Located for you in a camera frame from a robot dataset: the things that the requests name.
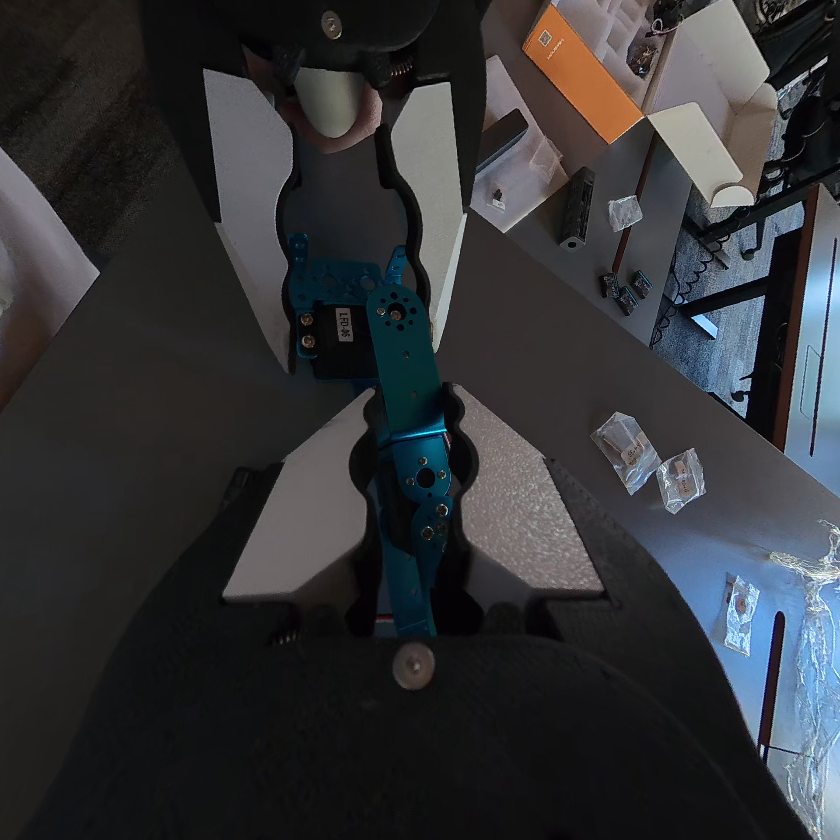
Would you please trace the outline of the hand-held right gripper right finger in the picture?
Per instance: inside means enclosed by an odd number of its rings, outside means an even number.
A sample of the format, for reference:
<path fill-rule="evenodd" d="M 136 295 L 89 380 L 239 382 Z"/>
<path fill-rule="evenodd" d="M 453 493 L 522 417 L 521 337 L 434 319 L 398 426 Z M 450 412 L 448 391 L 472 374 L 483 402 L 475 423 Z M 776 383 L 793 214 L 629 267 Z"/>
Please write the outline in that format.
<path fill-rule="evenodd" d="M 496 606 L 527 623 L 546 602 L 601 600 L 606 589 L 543 453 L 453 382 L 444 419 L 455 480 L 444 634 L 476 634 Z"/>

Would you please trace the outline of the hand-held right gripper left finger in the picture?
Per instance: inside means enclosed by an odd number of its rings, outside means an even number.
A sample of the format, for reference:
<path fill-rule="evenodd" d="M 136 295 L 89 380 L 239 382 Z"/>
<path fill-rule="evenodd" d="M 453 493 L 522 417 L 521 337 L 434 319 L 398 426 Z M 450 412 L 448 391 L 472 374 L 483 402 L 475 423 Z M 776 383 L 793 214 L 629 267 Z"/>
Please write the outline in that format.
<path fill-rule="evenodd" d="M 381 394 L 366 389 L 285 457 L 223 590 L 226 604 L 285 603 L 299 613 L 329 606 L 352 634 L 373 634 L 381 407 Z"/>

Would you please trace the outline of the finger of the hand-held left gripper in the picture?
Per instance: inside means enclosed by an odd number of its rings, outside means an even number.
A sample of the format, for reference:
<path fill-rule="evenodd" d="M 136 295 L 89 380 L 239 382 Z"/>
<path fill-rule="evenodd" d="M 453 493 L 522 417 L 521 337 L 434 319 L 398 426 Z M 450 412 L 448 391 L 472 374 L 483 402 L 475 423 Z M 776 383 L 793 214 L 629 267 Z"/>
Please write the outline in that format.
<path fill-rule="evenodd" d="M 406 257 L 425 301 L 434 350 L 443 338 L 467 213 L 461 190 L 451 84 L 416 87 L 393 125 L 377 132 L 385 188 L 406 211 Z"/>
<path fill-rule="evenodd" d="M 289 259 L 277 209 L 295 163 L 294 140 L 272 94 L 248 78 L 203 71 L 220 221 L 216 231 L 282 369 L 291 373 L 291 322 L 283 287 Z"/>

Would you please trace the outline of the blue toy robot arm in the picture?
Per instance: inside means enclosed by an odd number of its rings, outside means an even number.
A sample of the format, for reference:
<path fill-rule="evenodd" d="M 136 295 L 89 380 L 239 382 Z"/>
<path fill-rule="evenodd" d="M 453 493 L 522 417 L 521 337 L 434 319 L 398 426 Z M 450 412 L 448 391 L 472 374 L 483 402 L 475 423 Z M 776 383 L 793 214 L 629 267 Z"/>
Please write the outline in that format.
<path fill-rule="evenodd" d="M 289 298 L 297 353 L 316 379 L 374 387 L 376 509 L 395 635 L 437 635 L 432 592 L 452 503 L 445 394 L 427 312 L 403 285 L 406 251 L 385 271 L 362 261 L 310 259 L 308 237 L 289 237 Z"/>

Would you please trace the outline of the wood-edged grey desk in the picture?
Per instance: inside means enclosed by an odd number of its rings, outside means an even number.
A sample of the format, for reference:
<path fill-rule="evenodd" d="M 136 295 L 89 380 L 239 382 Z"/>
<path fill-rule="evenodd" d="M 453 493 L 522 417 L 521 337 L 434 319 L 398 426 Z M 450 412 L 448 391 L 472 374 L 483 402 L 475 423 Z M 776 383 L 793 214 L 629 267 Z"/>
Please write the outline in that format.
<path fill-rule="evenodd" d="M 815 469 L 838 432 L 838 204 L 824 184 L 810 188 L 794 249 L 773 444 Z"/>

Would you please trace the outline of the flat dark grey box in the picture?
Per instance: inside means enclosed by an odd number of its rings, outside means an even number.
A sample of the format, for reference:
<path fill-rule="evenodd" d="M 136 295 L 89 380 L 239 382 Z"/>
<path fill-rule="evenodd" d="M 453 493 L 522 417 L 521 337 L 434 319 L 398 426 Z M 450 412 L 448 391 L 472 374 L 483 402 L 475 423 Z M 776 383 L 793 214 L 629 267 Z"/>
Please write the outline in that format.
<path fill-rule="evenodd" d="M 519 108 L 510 110 L 482 131 L 476 164 L 476 175 L 509 152 L 529 131 L 529 123 Z"/>

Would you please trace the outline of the white foam sheet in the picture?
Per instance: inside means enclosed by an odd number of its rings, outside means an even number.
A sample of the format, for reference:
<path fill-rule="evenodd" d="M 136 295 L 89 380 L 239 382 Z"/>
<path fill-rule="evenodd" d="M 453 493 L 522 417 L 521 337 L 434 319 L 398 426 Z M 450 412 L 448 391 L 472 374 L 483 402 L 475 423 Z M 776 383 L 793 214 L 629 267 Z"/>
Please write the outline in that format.
<path fill-rule="evenodd" d="M 569 181 L 563 165 L 546 182 L 529 167 L 541 139 L 548 137 L 538 125 L 521 93 L 498 56 L 486 61 L 486 112 L 482 131 L 510 110 L 520 109 L 528 121 L 528 132 L 509 152 L 476 175 L 471 208 L 500 231 L 507 232 Z M 500 188 L 506 209 L 491 204 L 491 195 Z"/>

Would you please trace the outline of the small clear screw bag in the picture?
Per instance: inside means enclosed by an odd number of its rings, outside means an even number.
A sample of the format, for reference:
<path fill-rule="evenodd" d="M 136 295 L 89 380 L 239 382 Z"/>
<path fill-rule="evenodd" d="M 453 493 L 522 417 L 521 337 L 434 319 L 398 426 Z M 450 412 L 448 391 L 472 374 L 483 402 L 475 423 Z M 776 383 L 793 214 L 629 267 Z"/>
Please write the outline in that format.
<path fill-rule="evenodd" d="M 694 448 L 662 462 L 655 474 L 665 509 L 672 515 L 707 492 L 703 468 Z"/>
<path fill-rule="evenodd" d="M 760 589 L 740 575 L 728 576 L 724 598 L 722 644 L 745 658 L 751 656 L 753 619 L 758 609 Z"/>
<path fill-rule="evenodd" d="M 611 463 L 627 493 L 635 495 L 662 465 L 655 447 L 637 420 L 615 412 L 591 435 Z"/>

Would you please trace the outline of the grey black battery case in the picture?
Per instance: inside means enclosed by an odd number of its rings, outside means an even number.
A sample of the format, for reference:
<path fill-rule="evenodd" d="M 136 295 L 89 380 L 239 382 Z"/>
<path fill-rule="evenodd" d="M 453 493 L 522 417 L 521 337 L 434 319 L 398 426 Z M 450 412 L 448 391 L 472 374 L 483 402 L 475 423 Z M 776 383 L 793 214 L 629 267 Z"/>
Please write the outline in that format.
<path fill-rule="evenodd" d="M 582 166 L 566 186 L 557 239 L 559 246 L 570 253 L 578 253 L 585 246 L 594 185 L 595 173 L 589 167 Z"/>

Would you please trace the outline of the orange cardboard box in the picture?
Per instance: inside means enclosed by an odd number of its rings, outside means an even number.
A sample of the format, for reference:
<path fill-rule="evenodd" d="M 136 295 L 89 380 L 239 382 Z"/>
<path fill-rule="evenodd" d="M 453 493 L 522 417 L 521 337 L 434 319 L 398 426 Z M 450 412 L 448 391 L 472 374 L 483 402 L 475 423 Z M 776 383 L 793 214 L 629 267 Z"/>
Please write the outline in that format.
<path fill-rule="evenodd" d="M 646 119 L 710 207 L 755 203 L 778 98 L 735 2 L 546 2 L 522 50 L 605 142 Z"/>

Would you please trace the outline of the person's white shirt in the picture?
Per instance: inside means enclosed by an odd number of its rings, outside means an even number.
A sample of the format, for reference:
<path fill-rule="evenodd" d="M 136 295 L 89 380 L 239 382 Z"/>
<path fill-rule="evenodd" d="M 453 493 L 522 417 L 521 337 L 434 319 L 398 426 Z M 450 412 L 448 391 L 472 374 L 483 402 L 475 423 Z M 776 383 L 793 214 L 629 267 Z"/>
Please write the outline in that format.
<path fill-rule="evenodd" d="M 1 151 L 1 407 L 100 273 L 52 206 Z"/>

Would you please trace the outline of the crumpled clear plastic wrap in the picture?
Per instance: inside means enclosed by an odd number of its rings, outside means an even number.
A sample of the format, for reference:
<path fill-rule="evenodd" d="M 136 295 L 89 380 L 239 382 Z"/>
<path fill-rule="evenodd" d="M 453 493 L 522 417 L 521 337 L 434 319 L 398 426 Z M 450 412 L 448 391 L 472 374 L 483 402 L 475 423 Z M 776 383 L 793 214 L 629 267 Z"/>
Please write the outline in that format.
<path fill-rule="evenodd" d="M 787 795 L 813 838 L 825 837 L 825 795 L 831 754 L 839 734 L 839 676 L 834 664 L 837 630 L 823 596 L 838 590 L 839 528 L 820 520 L 828 550 L 817 559 L 771 552 L 770 560 L 798 575 L 804 598 L 801 629 L 795 644 L 794 715 L 801 748 L 787 770 Z"/>

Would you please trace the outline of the black desk frame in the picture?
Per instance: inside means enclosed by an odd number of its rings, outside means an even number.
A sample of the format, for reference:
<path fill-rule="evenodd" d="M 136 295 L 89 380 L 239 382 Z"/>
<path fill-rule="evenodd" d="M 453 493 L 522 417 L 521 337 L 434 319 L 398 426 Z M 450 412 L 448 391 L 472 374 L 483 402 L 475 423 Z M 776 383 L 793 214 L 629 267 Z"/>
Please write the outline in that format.
<path fill-rule="evenodd" d="M 744 228 L 755 225 L 757 244 L 752 248 L 752 253 L 756 254 L 762 248 L 765 222 L 770 217 L 796 204 L 805 206 L 808 200 L 817 196 L 820 186 L 826 186 L 831 181 L 838 181 L 838 173 L 839 164 L 835 164 L 793 186 L 786 187 L 782 192 L 764 198 L 746 210 L 737 210 L 725 220 L 704 229 L 700 229 L 689 216 L 685 215 L 681 227 L 708 252 L 712 259 L 728 268 L 729 263 L 723 253 L 724 240 Z M 686 319 L 693 321 L 710 339 L 714 340 L 718 335 L 718 328 L 711 324 L 707 318 L 708 313 L 763 298 L 768 289 L 779 284 L 779 274 L 778 269 L 771 268 L 764 277 L 693 301 L 680 303 L 677 305 L 677 311 Z"/>

